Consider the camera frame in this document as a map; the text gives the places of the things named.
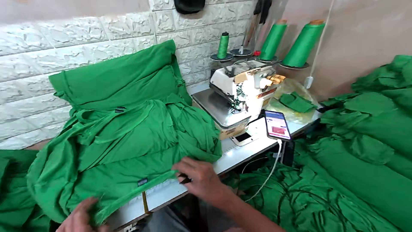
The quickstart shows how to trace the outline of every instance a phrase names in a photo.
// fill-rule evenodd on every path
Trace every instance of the plastic bag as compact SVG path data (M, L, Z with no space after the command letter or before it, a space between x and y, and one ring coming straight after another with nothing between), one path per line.
M299 82L293 79L286 78L283 82L279 84L279 87L276 89L275 93L273 94L273 97L269 100L269 103L266 105L265 109L270 111L282 112L285 115L287 121L305 125L312 120L313 114L315 113L315 109L307 113L298 113L279 102L279 98L283 94L289 94L294 91L296 91L296 93L298 93L306 100L311 101L314 105L320 107L318 101L316 101L312 97L312 95L305 87L303 87Z

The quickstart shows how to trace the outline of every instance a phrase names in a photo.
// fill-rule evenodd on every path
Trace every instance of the white brick wall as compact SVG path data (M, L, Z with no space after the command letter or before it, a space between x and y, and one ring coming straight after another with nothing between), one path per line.
M49 75L131 54L173 39L188 86L206 83L222 32L241 45L255 0L206 0L203 11L176 12L173 0L149 0L150 12L0 25L0 149L56 136L70 105L53 95Z

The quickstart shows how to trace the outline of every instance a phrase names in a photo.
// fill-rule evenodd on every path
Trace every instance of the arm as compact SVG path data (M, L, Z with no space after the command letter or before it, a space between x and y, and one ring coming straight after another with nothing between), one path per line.
M193 180L185 184L190 193L224 211L247 232L285 232L224 185L210 163L184 157L172 169L185 173Z

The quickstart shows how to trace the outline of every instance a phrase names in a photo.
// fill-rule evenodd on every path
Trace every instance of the green garment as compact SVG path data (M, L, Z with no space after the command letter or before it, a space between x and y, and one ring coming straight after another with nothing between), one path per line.
M27 189L26 174L37 152L0 150L0 232L49 231L50 219Z
M242 199L252 197L270 174L273 161L241 175ZM359 199L348 197L312 167L279 164L261 192L248 203L288 232L397 232L393 224Z
M296 140L250 203L286 231L412 231L412 57L396 56L325 102L325 126ZM252 196L273 161L241 175Z
M306 113L313 109L316 109L316 106L312 104L311 101L304 99L296 92L290 94L282 94L279 101L285 106L299 113Z
M327 102L326 128L297 141L331 178L403 231L412 231L412 57L396 56L352 84L356 94Z
M28 173L31 194L52 220L62 222L96 196L92 219L99 225L142 191L174 178L170 169L182 157L221 157L219 130L190 106L174 52L170 40L49 77L55 95L73 107Z

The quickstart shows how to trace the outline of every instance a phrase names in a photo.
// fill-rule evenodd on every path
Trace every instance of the white table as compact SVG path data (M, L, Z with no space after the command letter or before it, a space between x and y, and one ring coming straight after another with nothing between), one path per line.
M198 85L194 88L188 89L189 94L202 91L208 88L208 84ZM312 118L312 122L319 118L320 114L316 111ZM250 126L257 127L262 132L262 136L242 147L235 145L230 139L222 140L222 157L213 164L213 168L217 174L227 172L243 162L252 159L254 156L266 151L274 146L277 142L274 139L269 139L266 136L265 119L261 118ZM288 122L289 131L292 134L297 134L306 125ZM146 200L148 210L154 212L160 208L172 203L187 194L187 189L184 185L180 185L176 179L166 180L165 182L146 191ZM129 224L137 222L145 217L143 206L143 197L139 196L133 198L126 205L114 212L109 218L108 223L114 230L119 227L125 227Z

